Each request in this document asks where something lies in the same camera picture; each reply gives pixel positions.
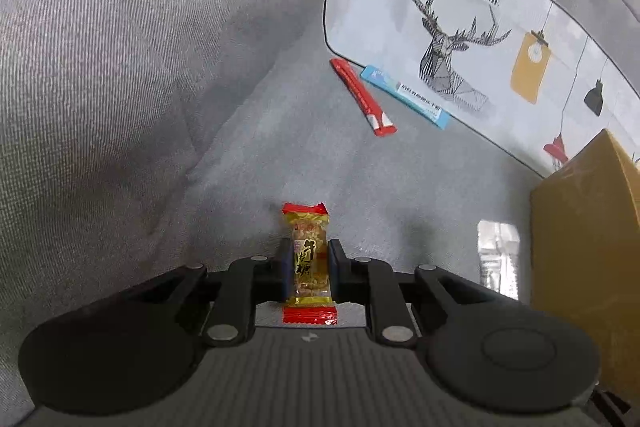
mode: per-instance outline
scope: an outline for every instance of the plastic bag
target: plastic bag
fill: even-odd
[[[284,322],[335,324],[337,313],[327,265],[329,213],[323,203],[285,203],[282,213],[291,227],[294,256],[294,285],[284,310]],[[312,309],[297,311],[298,308]]]

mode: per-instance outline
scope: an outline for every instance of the yellow lamp illustration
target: yellow lamp illustration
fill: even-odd
[[[532,30],[524,36],[511,71],[511,89],[529,103],[538,101],[538,91],[550,56],[551,50],[542,30]]]

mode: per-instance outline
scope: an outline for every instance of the logo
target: logo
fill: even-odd
[[[309,343],[318,340],[318,336],[312,331],[309,331],[306,335],[302,335],[300,338]]]

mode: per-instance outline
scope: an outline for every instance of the gray fabric sofa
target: gray fabric sofa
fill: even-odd
[[[638,89],[640,0],[555,1]],[[400,132],[374,137],[329,66],[322,3],[3,0],[1,426],[33,408],[28,331],[185,261],[270,253],[283,201],[324,201],[348,255],[473,280],[478,221],[513,223],[526,299],[539,177],[381,92]]]

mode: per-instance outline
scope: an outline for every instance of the red lamp illustration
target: red lamp illustration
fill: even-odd
[[[580,58],[578,58],[578,63],[575,65],[575,75],[574,82],[571,85],[571,89],[569,90],[569,94],[566,96],[566,100],[564,101],[564,107],[562,108],[562,113],[560,114],[560,132],[558,136],[556,136],[551,143],[547,143],[542,149],[552,158],[552,163],[554,166],[554,170],[557,171],[562,167],[565,163],[569,161],[569,157],[566,155],[564,150],[564,140],[562,140],[562,125],[564,124],[564,112],[566,111],[566,106],[569,102],[569,98],[571,97],[571,93],[574,90],[575,79],[578,78],[578,67],[580,66],[580,61],[582,60],[582,56],[584,55],[584,50],[587,47],[587,42],[589,41],[589,37],[587,36],[584,41],[584,47],[582,48],[582,53],[580,54]]]

